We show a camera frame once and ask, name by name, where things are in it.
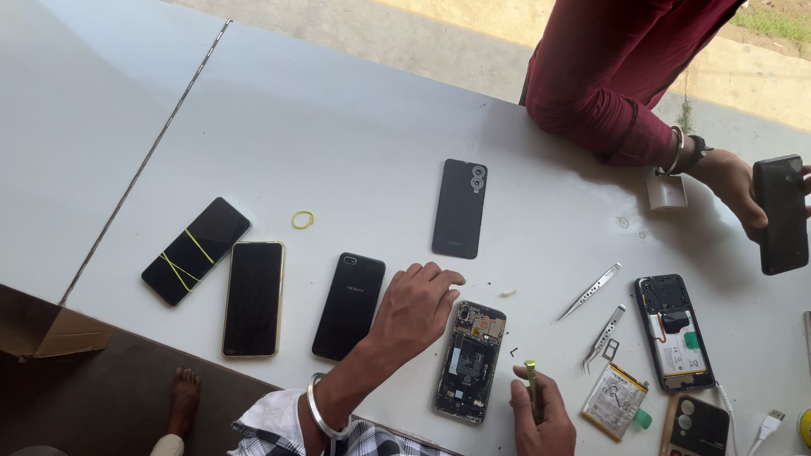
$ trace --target black smartphone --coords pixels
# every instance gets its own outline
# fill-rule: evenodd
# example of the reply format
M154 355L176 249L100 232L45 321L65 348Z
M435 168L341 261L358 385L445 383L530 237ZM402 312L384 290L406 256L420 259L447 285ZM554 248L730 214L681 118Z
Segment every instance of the black smartphone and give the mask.
M760 160L753 166L755 201L766 212L762 230L761 269L773 276L809 263L805 221L803 159L799 155Z
M176 306L217 265L251 221L217 197L141 273L170 306Z
M712 388L710 358L681 276L638 278L634 288L662 389L678 393Z
M445 160L431 245L434 253L470 259L478 255L486 187L486 166Z
M321 314L312 352L340 361L369 334L386 264L344 252Z
M684 393L670 397L660 456L724 456L729 414Z
M236 243L231 250L223 356L273 356L279 347L283 243Z
M436 387L436 410L471 423L484 421L506 325L503 312L459 301Z

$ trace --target charging cable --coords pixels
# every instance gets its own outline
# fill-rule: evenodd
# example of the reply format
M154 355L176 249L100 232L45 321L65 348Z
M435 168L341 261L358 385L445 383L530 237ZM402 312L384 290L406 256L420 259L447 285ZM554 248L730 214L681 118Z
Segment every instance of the charging cable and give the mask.
M754 445L752 445L752 449L749 450L749 454L747 454L747 456L753 456L755 454L755 451L757 451L760 444L763 443L765 439L769 438L770 435L775 433L785 417L786 414L782 411L772 410L769 412L769 415L767 415L761 423L760 436L757 437L757 441Z
M723 402L723 408L727 409L729 413L729 424L730 428L732 428L732 452L735 456L738 456L738 445L736 443L737 439L735 437L735 414L732 413L732 403L729 402L729 398L727 397L727 392L723 390L723 386L717 381L715 382L715 386L718 389L718 393L721 395L721 402Z
M723 386L717 381L715 382L715 386L718 389L718 393L721 396L721 401L723 402L723 408L727 409L729 412L729 423L730 427L732 428L732 451L735 456L738 456L738 445L736 439L736 426L735 426L735 414L732 412L732 403L729 402L729 398L727 397L727 392L723 390ZM780 427L780 423L783 422L783 418L786 417L786 414L782 411L772 410L769 412L769 415L763 419L761 423L760 434L757 436L757 440L755 441L752 448L749 450L746 456L754 456L757 448L760 447L761 443L769 438L770 435L774 434L777 428Z

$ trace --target bare foot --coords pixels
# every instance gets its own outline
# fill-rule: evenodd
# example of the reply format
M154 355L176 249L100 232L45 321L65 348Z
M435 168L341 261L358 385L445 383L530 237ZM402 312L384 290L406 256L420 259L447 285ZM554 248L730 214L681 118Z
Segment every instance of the bare foot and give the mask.
M169 412L167 434L186 438L191 425L197 416L197 405L200 403L200 377L191 369L185 371L174 369L172 380L172 410Z

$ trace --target maroon shirt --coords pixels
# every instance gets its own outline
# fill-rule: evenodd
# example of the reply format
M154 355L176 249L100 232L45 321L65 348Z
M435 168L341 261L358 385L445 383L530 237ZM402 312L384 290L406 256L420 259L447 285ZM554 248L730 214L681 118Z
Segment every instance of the maroon shirt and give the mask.
M670 144L650 110L743 0L557 0L527 71L526 110L604 164Z

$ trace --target maroon sleeve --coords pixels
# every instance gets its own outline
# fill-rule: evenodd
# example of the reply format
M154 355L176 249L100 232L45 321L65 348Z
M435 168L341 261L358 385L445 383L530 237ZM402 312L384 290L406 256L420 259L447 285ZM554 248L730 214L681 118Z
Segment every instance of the maroon sleeve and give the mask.
M528 70L526 110L541 129L604 164L652 163L670 127L605 86L673 1L557 0Z

